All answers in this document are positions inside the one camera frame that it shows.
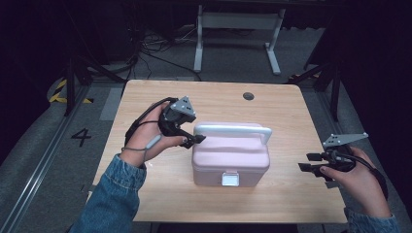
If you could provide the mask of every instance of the black wire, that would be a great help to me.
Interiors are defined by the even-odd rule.
[[[82,42],[83,42],[83,44],[85,45],[85,48],[86,48],[86,50],[87,50],[87,53],[90,55],[91,59],[93,59],[94,62],[96,62],[97,64],[99,64],[99,62],[97,61],[97,59],[94,58],[93,54],[91,53],[90,49],[88,48],[88,45],[87,45],[87,43],[86,43],[86,40],[85,40],[85,38],[83,37],[82,33],[80,32],[78,26],[76,25],[75,20],[72,18],[72,15],[70,15],[70,12],[69,12],[69,9],[68,9],[67,6],[66,6],[66,3],[64,2],[64,0],[61,0],[61,3],[62,3],[62,5],[63,5],[63,8],[64,8],[67,16],[70,17],[70,21],[72,22],[73,27],[76,29],[77,33],[79,34],[79,37],[82,39]]]
[[[143,52],[143,51],[142,51],[142,53],[144,53],[144,54],[147,55],[147,56],[153,57],[153,58],[155,58],[155,59],[158,59],[158,60],[164,61],[164,62],[166,62],[166,63],[169,63],[169,64],[171,64],[171,65],[174,65],[174,66],[180,67],[180,68],[182,68],[182,69],[188,70],[188,71],[190,71],[190,72],[192,72],[193,74],[196,75],[197,80],[198,80],[199,82],[202,82],[202,79],[200,78],[200,76],[199,76],[196,72],[194,72],[192,69],[190,69],[190,68],[188,68],[188,67],[178,65],[178,64],[176,64],[176,63],[173,63],[173,62],[171,62],[171,61],[165,60],[165,59],[160,58],[160,57],[157,57],[157,56],[153,56],[153,55],[151,55],[150,53],[145,53],[145,52]]]
[[[164,98],[154,104],[152,104],[144,113],[142,113],[136,120],[134,120],[134,122],[130,125],[130,128],[127,130],[126,134],[125,134],[125,141],[124,141],[124,145],[127,144],[127,142],[129,141],[129,139],[131,138],[131,136],[133,135],[133,133],[136,131],[136,129],[141,125],[140,121],[142,121],[142,119],[144,119],[148,113],[150,113],[153,109],[155,109],[156,107],[160,106],[162,103],[169,101],[170,103],[174,103],[176,101],[178,101],[178,98],[172,98],[172,97],[167,97]]]
[[[142,59],[145,63],[146,63],[146,67],[148,68],[148,70],[149,70],[149,75],[146,77],[146,80],[148,80],[149,79],[149,77],[151,76],[151,74],[152,74],[152,70],[151,70],[151,68],[149,67],[149,64],[148,64],[148,62],[145,60],[145,59],[143,59],[143,57],[141,56],[141,55],[139,55],[139,57],[140,57],[140,59]]]
[[[361,157],[357,157],[357,156],[353,156],[350,154],[345,154],[345,153],[338,153],[339,156],[344,157],[344,158],[349,158],[351,160],[356,160],[357,162],[363,164],[365,167],[367,167],[369,170],[373,170],[375,169],[374,167],[372,167],[372,165],[370,165],[366,160],[364,160]]]

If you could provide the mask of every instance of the denim sleeve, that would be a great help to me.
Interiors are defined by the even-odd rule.
[[[130,232],[139,208],[137,191],[145,178],[146,169],[116,154],[70,232]]]
[[[372,217],[345,208],[350,233],[398,233],[399,228],[394,215],[391,217]]]

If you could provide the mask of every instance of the gray floor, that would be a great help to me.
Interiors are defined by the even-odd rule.
[[[263,49],[270,33],[254,31],[246,36],[239,36],[227,31],[211,31],[205,37],[203,66],[199,76],[203,82],[284,83],[290,75],[303,73],[303,64],[322,33],[322,30],[312,29],[282,30],[275,48],[282,75],[276,77],[272,75]],[[154,55],[192,68],[195,49],[193,39],[195,38]],[[147,63],[141,59],[135,72],[131,73],[131,79],[196,80],[190,71],[146,55],[141,58]],[[49,96],[58,83],[59,81],[51,87]],[[339,123],[336,123],[327,110],[329,91],[317,93],[309,87],[311,83],[312,81],[305,81],[299,86],[320,141],[324,141],[330,133],[363,132],[357,113],[343,87],[339,99]],[[81,104],[71,121],[66,122],[67,128],[61,135],[60,143],[55,145],[49,170],[39,180],[38,189],[33,190],[33,198],[27,200],[27,209],[23,209],[21,218],[17,218],[13,228],[15,232],[63,232],[76,220],[86,201],[87,190],[106,144],[120,101],[121,88],[121,84],[113,83],[107,78],[95,79],[86,95],[87,98],[93,98],[94,102]],[[27,130],[0,167],[2,224],[6,222],[37,164],[50,147],[50,141],[55,138],[59,125],[68,120],[63,117],[64,111],[64,104],[51,103],[51,107]],[[87,135],[91,136],[91,139],[87,139],[80,147],[81,140],[71,139],[71,136],[84,128],[88,129]],[[382,168],[367,140],[356,143],[356,146],[364,149],[374,164]],[[392,184],[388,182],[389,202],[401,231],[412,232],[410,218]],[[357,203],[345,190],[341,191],[347,206],[358,209]],[[134,232],[150,232],[151,225],[135,223],[133,227]],[[346,224],[325,225],[326,232],[341,232],[346,227]],[[299,224],[298,229],[299,232],[323,232],[321,224]]]

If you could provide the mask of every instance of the metal stand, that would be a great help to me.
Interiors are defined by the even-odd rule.
[[[200,72],[202,69],[203,28],[260,29],[273,30],[272,40],[270,43],[265,43],[265,49],[273,74],[280,75],[281,70],[273,49],[278,39],[284,14],[284,9],[280,10],[279,14],[203,13],[203,8],[200,5],[197,16],[197,45],[193,70]]]

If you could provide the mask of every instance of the black cable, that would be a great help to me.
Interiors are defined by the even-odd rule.
[[[351,159],[351,160],[356,160],[357,162],[359,162],[359,163],[363,164],[365,167],[367,167],[369,170],[375,169],[374,167],[372,167],[372,165],[370,165],[366,160],[364,160],[361,157],[353,156],[353,155],[345,154],[345,153],[340,153],[340,152],[337,155],[339,155],[341,157],[344,157],[344,158]]]
[[[117,83],[125,83],[127,82],[127,80],[124,80],[123,78],[111,73],[109,70],[107,70],[106,68],[104,68],[101,65],[95,64],[93,61],[88,60],[85,57],[82,56],[78,56],[79,59],[82,60],[82,62],[84,62],[85,64],[91,66],[93,69],[95,69],[96,71],[100,72],[101,74],[107,76],[108,78],[110,78],[111,80],[117,82]]]
[[[124,141],[124,145],[127,144],[127,142],[129,141],[129,139],[131,138],[131,136],[133,135],[133,133],[136,131],[136,129],[141,125],[140,121],[142,119],[144,119],[148,113],[150,113],[153,109],[155,109],[156,107],[160,106],[161,104],[163,104],[166,101],[169,101],[170,103],[174,103],[176,101],[178,101],[178,98],[172,98],[172,97],[167,97],[164,98],[154,104],[152,104],[144,113],[142,113],[136,120],[134,120],[134,122],[131,124],[130,128],[127,130],[126,134],[125,134],[125,141]]]
[[[73,27],[76,29],[77,33],[79,34],[79,37],[82,39],[82,42],[83,42],[83,44],[85,45],[85,48],[86,48],[86,50],[87,50],[87,53],[90,55],[91,59],[94,60],[94,62],[99,63],[99,62],[97,61],[97,59],[94,58],[93,54],[91,53],[90,49],[88,48],[88,45],[87,45],[87,43],[86,43],[86,40],[85,40],[85,38],[83,37],[82,33],[80,32],[78,26],[76,25],[75,20],[72,18],[72,15],[70,14],[69,9],[67,8],[66,3],[64,2],[64,0],[61,0],[61,3],[62,3],[62,5],[63,5],[63,8],[64,8],[67,16],[69,16],[70,21],[71,21],[72,24],[73,24]]]
[[[377,168],[372,167],[370,163],[368,163],[366,160],[364,160],[361,157],[357,157],[357,156],[353,156],[353,155],[345,154],[345,153],[338,153],[338,155],[344,158],[351,159],[351,160],[356,160],[357,162],[366,166],[369,169],[370,173],[372,173],[372,175],[376,178],[376,180],[378,180],[378,183],[381,185],[382,192],[384,193],[385,198],[388,200],[389,191],[388,191],[386,179],[384,175]]]
[[[179,68],[188,70],[188,71],[190,71],[190,72],[192,72],[193,74],[196,75],[197,80],[198,80],[199,82],[202,82],[202,79],[200,78],[200,76],[199,76],[196,72],[194,72],[192,69],[190,69],[190,68],[188,68],[188,67],[178,65],[178,64],[176,64],[176,63],[173,63],[173,62],[171,62],[171,61],[165,60],[165,59],[160,58],[160,57],[157,57],[157,56],[153,56],[153,55],[151,55],[150,53],[146,53],[146,52],[143,52],[143,51],[142,51],[142,53],[144,53],[144,54],[147,55],[147,56],[153,57],[153,58],[155,58],[155,59],[158,59],[158,60],[164,61],[164,62],[166,62],[166,63],[169,63],[169,64],[171,64],[171,65],[177,66],[177,67],[179,67]]]
[[[148,62],[147,62],[145,59],[143,59],[141,55],[139,55],[139,57],[140,57],[140,59],[142,59],[142,60],[146,63],[146,67],[148,68],[148,70],[149,70],[149,72],[150,72],[149,75],[146,77],[146,80],[148,80],[149,77],[150,77],[151,74],[152,74],[152,70],[151,70],[151,68],[149,67]]]

